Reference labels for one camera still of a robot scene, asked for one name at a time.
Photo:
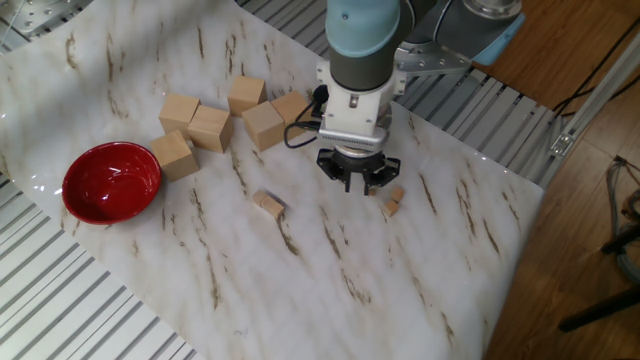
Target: cable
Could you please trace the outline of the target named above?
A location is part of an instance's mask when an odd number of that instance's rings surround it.
[[[329,90],[327,88],[327,85],[318,86],[313,91],[313,100],[311,101],[311,103],[309,105],[307,105],[307,107],[305,107],[304,110],[302,110],[300,112],[300,114],[298,114],[298,116],[296,117],[296,120],[294,122],[292,122],[291,124],[287,125],[284,128],[284,145],[286,147],[288,147],[289,149],[301,148],[301,147],[303,147],[305,145],[311,144],[312,142],[314,142],[318,138],[317,136],[314,136],[313,138],[311,138],[311,139],[309,139],[307,141],[304,141],[304,142],[302,142],[300,144],[291,145],[291,144],[289,144],[289,130],[291,130],[291,129],[293,129],[295,127],[295,128],[299,128],[299,129],[318,132],[320,130],[320,125],[322,124],[322,122],[320,122],[320,121],[303,121],[303,122],[300,122],[300,119],[302,119],[302,116],[307,111],[309,111],[309,109],[311,109],[312,107],[314,107],[314,109],[320,108],[322,106],[322,104],[327,102],[327,100],[329,100]]]
[[[631,34],[631,32],[633,31],[633,29],[636,28],[636,26],[638,26],[640,24],[640,17],[636,19],[636,21],[633,22],[633,24],[631,24],[629,26],[629,28],[627,28],[627,30],[622,34],[622,36],[620,36],[620,38],[618,39],[618,41],[615,42],[615,44],[613,44],[613,46],[611,47],[611,49],[609,49],[609,52],[607,52],[607,54],[604,56],[604,58],[602,58],[602,60],[600,61],[600,63],[598,65],[596,65],[596,67],[591,71],[591,73],[589,74],[589,76],[587,76],[587,78],[582,82],[582,84],[578,87],[578,89],[573,93],[573,95],[571,95],[570,97],[562,100],[560,103],[558,103],[558,105],[556,105],[556,107],[553,109],[554,111],[554,118],[557,118],[559,114],[561,114],[563,111],[566,110],[566,108],[569,106],[569,104],[571,103],[571,101],[579,98],[580,96],[584,96],[588,93],[590,93],[591,91],[593,91],[593,89],[589,89],[587,91],[585,91],[582,95],[580,95],[580,90],[582,90],[585,86],[587,86],[587,84],[589,84],[589,82],[593,79],[593,77],[596,75],[596,73],[598,71],[600,71],[600,69],[602,68],[602,66],[604,66],[604,64],[607,62],[607,60],[609,60],[609,58],[611,57],[611,55],[613,55],[613,53],[616,51],[616,49],[620,46],[620,44],[624,41],[624,39],[627,38],[627,36],[629,36],[629,34]]]
[[[639,80],[640,80],[640,74],[638,74],[635,78],[633,78],[633,80],[629,81],[629,83],[627,85],[623,86],[620,90],[616,91],[615,94],[613,94],[611,96],[611,98],[609,98],[608,101],[611,101],[611,100],[617,98],[618,96],[622,95],[625,91],[629,90],[633,85],[635,85]],[[595,89],[595,88],[591,88],[589,90],[586,90],[585,92],[582,92],[582,93],[578,94],[576,96],[576,98],[591,93],[593,91],[593,89]],[[562,117],[573,116],[575,114],[576,114],[576,111],[572,111],[572,112],[569,112],[569,113],[562,114],[560,116],[562,116]]]
[[[16,14],[13,15],[13,18],[9,23],[9,27],[7,28],[7,31],[4,32],[4,36],[2,36],[2,40],[0,40],[0,48],[4,45],[4,41],[7,39],[7,36],[9,35],[9,31],[11,31],[11,28],[13,27],[13,23],[16,21],[18,14],[20,14],[20,11],[22,10],[22,6],[24,5],[24,2],[25,0],[22,0],[22,2],[20,3],[20,6],[18,7],[18,11],[16,11]]]
[[[447,11],[449,11],[449,6],[451,6],[451,2],[453,0],[449,0],[449,2],[447,2],[447,4],[444,6],[444,8],[442,9],[442,12],[440,13],[440,17],[438,18],[438,22],[436,23],[436,27],[435,29],[433,29],[433,41],[437,42],[437,37],[438,37],[438,32],[440,31],[440,24],[442,24],[442,19],[444,18],[444,15],[447,13]]]
[[[613,163],[607,169],[607,191],[609,192],[609,206],[611,209],[611,233],[613,235],[612,238],[617,237],[620,232],[624,232],[629,227],[633,226],[633,223],[626,224],[622,228],[618,223],[618,205],[616,202],[616,185],[618,183],[618,177],[620,175],[620,170],[626,168],[626,170],[631,174],[631,176],[638,182],[635,176],[631,173],[631,168],[636,171],[640,171],[638,167],[629,164],[627,160],[616,156],[613,159]],[[617,256],[618,267],[625,274],[625,276],[633,283],[640,284],[640,267],[633,263],[629,255],[627,254],[625,248],[622,248],[618,251]]]

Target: wooden block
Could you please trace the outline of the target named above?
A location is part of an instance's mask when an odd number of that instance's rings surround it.
[[[280,219],[284,214],[284,206],[262,190],[258,190],[253,194],[253,202],[265,209],[276,220]]]
[[[267,101],[267,88],[264,80],[247,76],[236,76],[227,96],[232,116],[242,116],[258,104]]]
[[[393,214],[398,212],[398,209],[400,209],[400,205],[393,200],[389,200],[389,202],[384,205],[384,212],[389,216],[393,216]]]
[[[271,102],[271,105],[278,111],[280,116],[284,119],[285,126],[296,121],[296,118],[302,110],[304,110],[309,104],[307,103],[307,99],[302,96],[297,91],[292,91],[287,95],[281,96]],[[305,112],[300,118],[300,122],[302,121],[310,121],[311,120],[311,109]],[[305,130],[300,128],[292,128],[289,130],[289,138],[293,139],[294,137],[304,133]]]
[[[283,139],[284,120],[270,102],[264,102],[242,113],[249,137],[260,151]]]
[[[256,205],[262,207],[262,200],[264,200],[267,196],[269,195],[267,195],[264,191],[258,190],[255,194],[253,194],[253,202]]]
[[[276,220],[284,214],[284,206],[269,195],[262,200],[262,208],[267,210]]]
[[[177,94],[167,95],[158,118],[165,134],[180,130],[185,139],[189,139],[187,128],[193,115],[200,106],[200,99]]]
[[[193,145],[224,153],[233,135],[233,120],[228,111],[200,105],[187,128]]]
[[[400,200],[404,197],[404,190],[400,186],[396,186],[393,188],[391,192],[391,199],[397,203],[400,203]]]
[[[169,181],[182,179],[200,170],[179,130],[151,141],[151,150]]]

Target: black cable on floor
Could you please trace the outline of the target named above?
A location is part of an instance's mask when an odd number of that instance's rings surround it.
[[[638,81],[640,80],[640,74],[638,74],[635,78],[633,78],[633,80],[629,81],[629,83],[627,85],[625,85],[624,87],[622,87],[620,90],[616,91],[615,94],[613,94],[611,96],[611,98],[608,101],[611,101],[615,98],[617,98],[618,96],[622,95],[625,91],[629,90],[633,85],[635,85]],[[586,94],[590,93],[593,91],[594,88],[591,88],[589,90],[586,91]],[[572,111],[569,113],[564,113],[560,116],[565,117],[565,116],[573,116],[576,114],[576,111]]]
[[[620,46],[620,44],[622,44],[622,42],[624,41],[624,39],[627,38],[627,36],[629,36],[629,34],[631,34],[631,32],[636,28],[636,26],[640,25],[640,17],[636,19],[636,21],[633,22],[633,24],[631,24],[631,26],[629,26],[629,28],[627,28],[627,30],[622,34],[622,36],[620,36],[620,38],[618,39],[618,41],[615,42],[615,44],[613,44],[613,46],[611,47],[611,49],[609,49],[609,52],[607,52],[607,54],[604,56],[604,58],[602,58],[602,60],[600,61],[600,63],[598,63],[598,65],[596,65],[596,67],[591,71],[591,73],[589,74],[589,76],[587,76],[587,78],[582,82],[582,84],[578,87],[578,89],[573,93],[573,95],[571,95],[570,97],[562,100],[561,102],[558,103],[558,105],[556,105],[553,108],[553,112],[554,112],[554,118],[558,117],[559,114],[561,114],[563,111],[565,111],[567,109],[567,107],[569,106],[569,104],[571,104],[571,102],[581,96],[587,95],[589,93],[591,93],[593,91],[594,88],[588,89],[584,92],[581,92],[581,90],[587,86],[587,84],[589,84],[589,82],[593,79],[593,77],[598,73],[598,71],[600,71],[600,69],[602,68],[602,66],[604,66],[604,64],[607,62],[607,60],[609,60],[609,58],[611,57],[611,55],[613,55],[613,53],[616,51],[616,49]]]

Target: wooden floor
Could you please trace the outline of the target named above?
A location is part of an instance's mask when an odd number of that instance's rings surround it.
[[[640,16],[640,1],[635,0],[522,2],[527,16],[522,29],[493,66],[479,68],[549,108],[573,94]]]
[[[486,360],[640,359],[640,306],[557,330],[563,317],[632,286],[599,252],[611,236],[605,172],[615,155],[640,166],[640,86],[609,102],[552,181]],[[621,172],[620,199],[638,187]],[[640,244],[629,254],[640,264]]]

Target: table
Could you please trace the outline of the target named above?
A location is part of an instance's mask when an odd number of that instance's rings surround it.
[[[316,55],[231,0],[94,1],[0,59],[0,171],[205,358],[480,359],[543,191],[393,105],[385,152],[406,195],[392,218],[315,165],[320,144],[225,154],[164,183],[110,227],[77,221],[60,184],[85,150],[148,146],[165,95],[227,108],[233,77],[269,99],[313,89]],[[268,189],[275,222],[251,202]]]

